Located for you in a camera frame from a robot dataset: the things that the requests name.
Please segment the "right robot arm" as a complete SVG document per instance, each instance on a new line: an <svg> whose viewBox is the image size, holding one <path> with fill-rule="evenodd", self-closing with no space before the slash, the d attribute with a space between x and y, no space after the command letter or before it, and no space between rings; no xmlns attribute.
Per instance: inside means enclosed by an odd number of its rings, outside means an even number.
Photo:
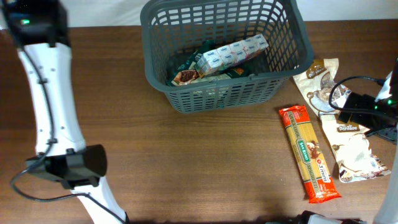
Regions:
<svg viewBox="0 0 398 224"><path fill-rule="evenodd" d="M343 107L335 106L328 99L329 105L340 111L339 119L347 122L351 118L370 130L365 136L373 136L387 131L392 134L392 142L397 142L397 62L394 63L392 72L386 78L372 78L366 76L352 76L341 81L331 89L333 95L335 89L344 82L352 79L371 80L382 86L377 97L369 95L350 94ZM397 158L394 158L390 181L386 197L380 210L375 216L374 223L397 223Z"/></svg>

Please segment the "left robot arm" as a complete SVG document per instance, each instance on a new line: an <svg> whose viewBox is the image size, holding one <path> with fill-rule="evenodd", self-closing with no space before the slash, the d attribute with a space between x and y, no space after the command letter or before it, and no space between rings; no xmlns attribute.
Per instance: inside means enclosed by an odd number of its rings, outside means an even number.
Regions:
<svg viewBox="0 0 398 224"><path fill-rule="evenodd" d="M37 130L35 156L23 174L60 184L95 223L128 223L106 180L102 145L86 144L75 109L67 11L60 1L1 1L25 69Z"/></svg>

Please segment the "white tissue pack row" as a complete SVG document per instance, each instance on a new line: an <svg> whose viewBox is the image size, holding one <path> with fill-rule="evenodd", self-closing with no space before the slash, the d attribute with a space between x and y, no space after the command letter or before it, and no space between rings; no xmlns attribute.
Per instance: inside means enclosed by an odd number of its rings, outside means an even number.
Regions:
<svg viewBox="0 0 398 224"><path fill-rule="evenodd" d="M240 65L264 52L268 46L269 44L262 34L233 42L203 53L195 65L195 70L202 78Z"/></svg>

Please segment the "beige nut bag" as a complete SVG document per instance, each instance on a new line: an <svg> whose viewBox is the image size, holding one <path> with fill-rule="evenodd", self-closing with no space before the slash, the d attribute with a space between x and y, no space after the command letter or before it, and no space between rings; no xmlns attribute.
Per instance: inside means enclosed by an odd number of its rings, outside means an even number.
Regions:
<svg viewBox="0 0 398 224"><path fill-rule="evenodd" d="M303 98L317 116L340 113L340 110L329 104L331 89L336 85L334 78L339 64L337 58L316 59L308 70L293 76Z"/></svg>

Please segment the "green snack bag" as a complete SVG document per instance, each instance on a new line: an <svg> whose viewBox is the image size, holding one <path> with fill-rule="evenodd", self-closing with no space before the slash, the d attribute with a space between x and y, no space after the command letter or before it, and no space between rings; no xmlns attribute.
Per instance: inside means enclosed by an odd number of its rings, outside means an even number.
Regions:
<svg viewBox="0 0 398 224"><path fill-rule="evenodd" d="M224 71L216 72L201 78L194 66L199 61L203 53L215 48L214 40L206 40L185 63L178 67L173 75L167 81L168 86L183 86L201 82L215 82L220 80L230 80L233 78L248 77L252 74L248 66L245 64L229 68Z"/></svg>

